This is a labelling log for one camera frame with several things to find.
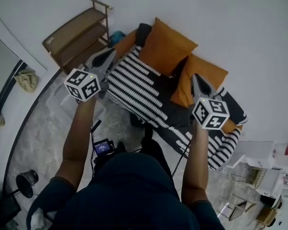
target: orange pillow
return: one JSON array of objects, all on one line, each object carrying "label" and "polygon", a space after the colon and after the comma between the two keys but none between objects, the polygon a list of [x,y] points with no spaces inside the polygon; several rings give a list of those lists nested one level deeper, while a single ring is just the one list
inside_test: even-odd
[{"label": "orange pillow", "polygon": [[155,18],[139,58],[158,72],[170,76],[177,64],[196,47],[197,44]]},{"label": "orange pillow", "polygon": [[187,62],[180,74],[178,87],[172,94],[171,101],[184,107],[189,107],[194,104],[193,96],[191,94],[191,77],[195,73],[208,79],[217,90],[227,76],[228,71],[195,55],[188,56]]},{"label": "orange pillow", "polygon": [[222,127],[222,130],[225,134],[232,132],[237,126],[235,123],[229,118]]},{"label": "orange pillow", "polygon": [[130,32],[127,36],[125,36],[122,40],[120,40],[117,44],[114,45],[113,48],[116,49],[114,62],[118,61],[119,58],[129,52],[129,50],[135,43],[135,34],[136,30]]}]

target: dark t-shirt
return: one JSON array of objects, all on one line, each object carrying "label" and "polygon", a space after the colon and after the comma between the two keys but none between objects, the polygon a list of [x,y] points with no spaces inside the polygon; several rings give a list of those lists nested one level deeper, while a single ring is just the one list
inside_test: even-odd
[{"label": "dark t-shirt", "polygon": [[140,153],[114,156],[78,193],[51,179],[28,212],[28,229],[38,208],[44,215],[57,210],[51,229],[224,229],[208,201],[181,203],[158,161]]}]

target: wooden shelf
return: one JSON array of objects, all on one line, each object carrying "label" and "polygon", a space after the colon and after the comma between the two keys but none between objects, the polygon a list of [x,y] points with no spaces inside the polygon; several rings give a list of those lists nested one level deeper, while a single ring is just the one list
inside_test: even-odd
[{"label": "wooden shelf", "polygon": [[94,26],[90,31],[77,38],[70,46],[68,46],[60,55],[57,55],[59,63],[64,67],[78,54],[85,51],[91,46],[98,38],[103,36],[107,32],[107,29],[98,24]]},{"label": "wooden shelf", "polygon": [[105,18],[106,15],[104,13],[90,8],[56,30],[44,41],[44,46],[52,55],[60,54],[60,51],[64,50],[79,35],[90,30],[90,28]]},{"label": "wooden shelf", "polygon": [[[109,44],[108,10],[112,7],[98,0],[91,2],[92,8],[72,18],[43,41],[45,49],[66,74]],[[104,7],[104,11],[97,10],[96,5]]]}]

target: sofa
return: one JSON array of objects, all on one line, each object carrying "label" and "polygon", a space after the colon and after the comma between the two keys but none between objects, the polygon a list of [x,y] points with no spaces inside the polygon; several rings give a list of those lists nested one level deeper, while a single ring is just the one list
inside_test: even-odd
[{"label": "sofa", "polygon": [[[149,40],[156,38],[156,35],[152,37],[156,23],[160,23],[157,18],[153,26],[140,24],[136,30],[114,46],[117,51],[115,59],[117,63],[108,76],[109,89],[106,96],[130,112],[132,125],[151,126],[177,153],[188,157],[188,145],[192,139],[194,121],[190,77],[193,73],[203,74],[214,84],[217,94],[227,103],[230,113],[230,119],[223,129],[209,130],[208,166],[210,170],[220,170],[230,159],[241,135],[242,125],[248,121],[248,117],[229,92],[222,87],[227,72],[191,54],[194,50],[192,48],[197,44],[189,43],[191,47],[188,50],[191,52],[186,50],[181,54],[180,48],[173,48],[171,49],[173,53],[167,54],[166,58],[159,57],[158,52],[166,51],[169,44],[174,43],[174,46],[177,46],[181,42],[175,40],[172,42],[170,31],[169,35],[160,36],[161,40],[167,41],[165,46],[156,42],[149,44]],[[161,30],[173,29],[162,24]],[[185,47],[186,43],[183,41],[181,45]],[[154,54],[159,68],[153,65],[154,59],[148,60],[151,64],[141,60],[141,52],[144,52],[145,47],[146,56]],[[181,54],[180,58],[171,59],[176,52]],[[165,64],[166,67],[169,64],[175,66],[163,70],[163,63],[167,60],[170,61]],[[196,69],[190,70],[188,68],[190,64],[196,65]]]}]

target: floor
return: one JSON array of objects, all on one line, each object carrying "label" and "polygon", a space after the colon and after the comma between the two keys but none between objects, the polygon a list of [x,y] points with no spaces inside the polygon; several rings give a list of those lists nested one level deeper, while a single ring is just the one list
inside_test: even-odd
[{"label": "floor", "polygon": [[[60,121],[54,112],[48,108],[46,101],[58,86],[62,84],[63,80],[64,75],[60,75],[54,80],[48,90],[46,90],[20,135],[7,175],[7,186],[10,190],[15,190],[17,188],[15,182],[16,175],[32,169],[35,170],[39,176],[38,183],[33,186],[34,193],[38,195],[54,176],[61,163],[63,144],[69,131],[70,124],[66,125],[66,122]],[[113,140],[115,144],[118,141],[123,141],[128,151],[139,148],[143,130],[131,127],[129,114],[126,110],[120,108],[108,99],[102,100],[102,103],[107,108],[107,112],[101,125],[94,133],[95,141],[108,138]],[[154,133],[153,139],[162,147],[169,167],[171,171],[173,171],[180,155],[162,140],[158,134]],[[91,152],[92,146],[90,145],[89,155],[85,164],[79,190],[86,187],[92,177],[89,161]],[[179,195],[181,194],[182,176],[185,164],[186,159],[184,158],[173,178]],[[253,201],[258,200],[259,196],[254,190],[245,187],[242,182],[233,181],[231,178],[232,173],[246,175],[248,169],[248,166],[242,163],[234,170],[224,168],[220,172],[209,171],[207,196],[215,210],[220,210],[224,205],[221,204],[219,198],[229,197],[232,193]],[[22,194],[16,195],[16,199],[22,209],[14,218],[18,223],[19,230],[26,229],[26,214],[33,200],[37,197],[36,195],[30,199],[24,197]],[[252,219],[251,213],[244,213],[241,217],[231,222],[225,217],[220,216],[220,220],[227,230],[253,229],[253,224],[246,226],[250,219]]]}]

